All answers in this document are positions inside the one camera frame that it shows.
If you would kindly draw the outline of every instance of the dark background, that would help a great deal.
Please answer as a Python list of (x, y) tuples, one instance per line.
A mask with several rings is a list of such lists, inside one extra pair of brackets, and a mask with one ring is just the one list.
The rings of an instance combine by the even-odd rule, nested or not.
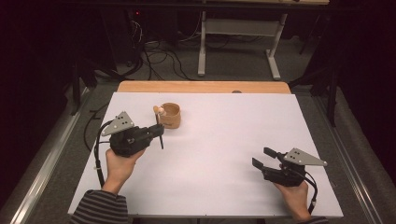
[[(324, 36), (306, 73), (326, 66), (334, 50), (348, 40), (343, 47), (339, 86), (373, 150), (395, 182), (396, 18), (393, 11), (396, 5), (390, 0), (345, 0), (332, 1), (332, 4), (341, 7), (364, 5), (365, 9), (359, 14), (323, 15), (325, 20), (320, 21), (314, 35), (324, 31)], [(175, 32), (191, 32), (199, 15), (156, 9), (149, 13), (156, 17), (148, 17), (144, 10), (142, 12), (146, 15), (142, 16), (142, 22), (155, 35), (173, 44), (177, 43)], [(261, 16), (239, 14), (237, 17)], [(302, 40), (307, 39), (317, 16), (315, 13), (290, 14), (282, 37), (297, 35)], [(64, 91), (71, 83), (76, 52), (114, 68), (107, 35), (101, 14), (93, 9), (61, 7), (50, 0), (0, 3), (3, 144), (0, 206), (18, 184), (64, 110), (67, 103)]]

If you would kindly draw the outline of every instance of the striped sleeve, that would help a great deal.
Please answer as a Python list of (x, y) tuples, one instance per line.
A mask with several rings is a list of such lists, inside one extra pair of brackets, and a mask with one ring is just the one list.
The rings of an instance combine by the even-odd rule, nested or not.
[(298, 224), (328, 224), (329, 220), (326, 217), (314, 217), (306, 222), (299, 222)]
[(101, 190), (88, 190), (70, 223), (128, 223), (125, 197)]

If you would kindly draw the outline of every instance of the wooden cup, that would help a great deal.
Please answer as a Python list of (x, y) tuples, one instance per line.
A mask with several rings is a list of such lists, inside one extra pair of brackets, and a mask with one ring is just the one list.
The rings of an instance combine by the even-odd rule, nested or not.
[(160, 115), (160, 123), (165, 129), (176, 129), (180, 126), (180, 106), (174, 103), (163, 104), (164, 115)]

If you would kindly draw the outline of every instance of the desk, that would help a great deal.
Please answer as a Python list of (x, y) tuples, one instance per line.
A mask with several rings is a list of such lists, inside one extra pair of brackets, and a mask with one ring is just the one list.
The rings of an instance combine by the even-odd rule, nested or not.
[[(287, 152), (298, 146), (318, 157), (297, 100), (289, 94), (286, 84), (185, 82), (183, 88), (183, 83), (122, 82), (110, 102), (104, 122), (125, 110), (141, 127), (155, 122), (153, 105), (174, 102), (181, 107), (180, 127), (165, 130), (164, 149), (158, 139), (152, 141), (120, 192), (127, 198), (129, 214), (133, 217), (288, 216), (277, 189), (263, 181), (262, 173), (251, 165), (254, 157), (268, 166), (278, 166), (277, 160), (262, 153), (263, 147)], [(268, 92), (266, 88), (278, 93), (257, 93), (259, 89)], [(224, 93), (235, 89), (244, 93)], [(204, 93), (204, 90), (217, 93)], [(105, 161), (107, 148), (108, 145), (100, 146), (101, 161)], [(91, 155), (69, 213), (74, 212), (87, 189), (100, 187), (93, 166)], [(323, 167), (306, 170), (318, 182), (314, 215), (341, 217)]]
[[(221, 0), (219, 2), (240, 2), (240, 3), (271, 3), (271, 4), (302, 4), (302, 5), (327, 5), (329, 0)], [(277, 69), (275, 53), (285, 26), (288, 14), (283, 13), (279, 21), (241, 21), (241, 20), (224, 20), (224, 19), (206, 19), (206, 12), (202, 12), (201, 22), (201, 47), (198, 60), (198, 76), (205, 75), (206, 34), (222, 34), (222, 35), (262, 35), (271, 36), (274, 39), (270, 49), (265, 51), (271, 73), (274, 80), (280, 80), (280, 74)]]

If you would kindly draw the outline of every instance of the hand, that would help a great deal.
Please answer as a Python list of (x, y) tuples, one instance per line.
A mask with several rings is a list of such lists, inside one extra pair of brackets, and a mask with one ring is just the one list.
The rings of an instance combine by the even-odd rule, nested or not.
[(297, 222), (307, 221), (311, 219), (306, 206), (306, 198), (308, 196), (308, 185), (303, 181), (298, 187), (285, 187), (274, 183), (274, 185), (282, 193), (286, 206), (289, 208), (293, 219)]
[(125, 181), (131, 176), (137, 159), (143, 153), (145, 153), (145, 149), (125, 158), (117, 156), (112, 149), (108, 149), (106, 151), (107, 179), (102, 190), (118, 194)]

